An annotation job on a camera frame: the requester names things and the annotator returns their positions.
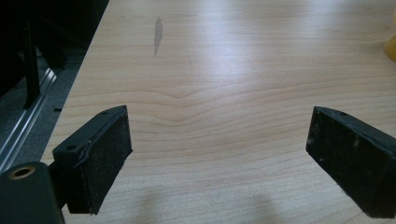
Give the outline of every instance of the smudge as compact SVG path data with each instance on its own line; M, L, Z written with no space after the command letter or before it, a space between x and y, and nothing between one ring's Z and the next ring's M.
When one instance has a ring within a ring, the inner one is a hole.
M163 23L160 17L155 21L155 37L154 37L154 55L160 48L161 39L163 39Z

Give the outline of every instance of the gray carpet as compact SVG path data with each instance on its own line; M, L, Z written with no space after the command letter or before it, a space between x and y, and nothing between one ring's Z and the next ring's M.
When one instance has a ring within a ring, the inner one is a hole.
M64 70L54 71L57 76L53 88L47 95L42 110L24 140L13 165L28 161L39 161L50 139L64 102L85 56L84 51L68 49L65 51L67 64ZM38 57L39 75L43 76L48 66L42 57ZM22 79L13 89L0 98L0 144L3 143L23 112L26 100L26 80Z

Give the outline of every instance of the yellow object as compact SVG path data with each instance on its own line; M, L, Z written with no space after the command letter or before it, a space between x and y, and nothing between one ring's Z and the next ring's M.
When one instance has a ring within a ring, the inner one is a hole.
M396 9L393 13L393 24L396 26ZM394 35L391 39L385 42L384 50L388 54L388 56L396 62L396 35Z

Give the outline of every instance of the wooden table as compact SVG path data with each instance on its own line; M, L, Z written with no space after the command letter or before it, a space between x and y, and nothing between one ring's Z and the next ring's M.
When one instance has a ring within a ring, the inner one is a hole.
M116 105L128 105L134 153L99 215L64 209L66 222L393 222L364 215L305 142L314 105L396 136L396 63L383 50L394 7L110 1L42 161Z

